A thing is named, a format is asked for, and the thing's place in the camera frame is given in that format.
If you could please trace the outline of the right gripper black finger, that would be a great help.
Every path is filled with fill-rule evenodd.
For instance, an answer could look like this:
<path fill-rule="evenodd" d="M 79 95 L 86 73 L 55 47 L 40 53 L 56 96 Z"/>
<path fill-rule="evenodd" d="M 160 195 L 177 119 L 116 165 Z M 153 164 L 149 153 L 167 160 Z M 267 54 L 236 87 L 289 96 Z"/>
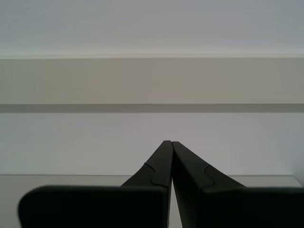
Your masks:
<path fill-rule="evenodd" d="M 42 186 L 18 206 L 24 228 L 166 228 L 172 143 L 163 141 L 121 186 Z"/>
<path fill-rule="evenodd" d="M 172 180 L 184 228 L 302 228 L 302 188 L 249 188 L 172 142 Z"/>

